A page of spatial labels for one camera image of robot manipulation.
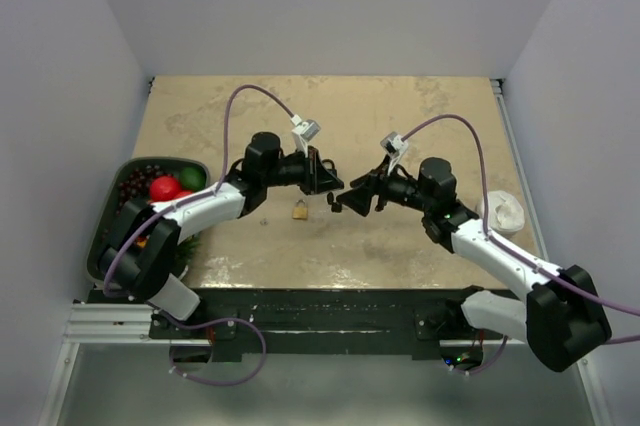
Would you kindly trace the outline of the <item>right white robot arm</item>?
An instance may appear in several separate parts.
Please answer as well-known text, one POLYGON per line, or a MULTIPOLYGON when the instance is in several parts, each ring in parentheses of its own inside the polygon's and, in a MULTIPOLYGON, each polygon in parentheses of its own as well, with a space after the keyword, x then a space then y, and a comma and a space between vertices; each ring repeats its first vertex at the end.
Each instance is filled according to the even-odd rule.
POLYGON ((488 272, 513 298, 471 289, 445 315, 448 332, 469 338, 478 329, 523 342, 548 369, 562 372, 606 344, 612 330, 589 273, 544 261, 485 228, 457 197, 448 161, 430 157, 412 177, 385 164, 353 180, 349 190, 329 195, 335 212, 348 208, 367 216, 388 203, 421 212, 430 240, 488 272))

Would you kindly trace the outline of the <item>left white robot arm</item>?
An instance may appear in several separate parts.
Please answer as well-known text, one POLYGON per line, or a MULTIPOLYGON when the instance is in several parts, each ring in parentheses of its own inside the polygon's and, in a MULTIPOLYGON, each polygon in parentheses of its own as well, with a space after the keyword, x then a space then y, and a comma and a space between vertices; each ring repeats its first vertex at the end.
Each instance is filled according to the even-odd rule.
POLYGON ((284 154, 280 138, 255 134, 244 156, 224 178, 191 195, 148 204, 125 203, 98 250, 104 274, 103 294, 131 297, 172 316, 173 328, 185 338, 200 336, 207 314, 200 296, 174 274, 178 246, 222 222, 249 215, 267 199, 272 187, 296 186, 306 196, 344 188, 333 161, 310 146, 284 154))

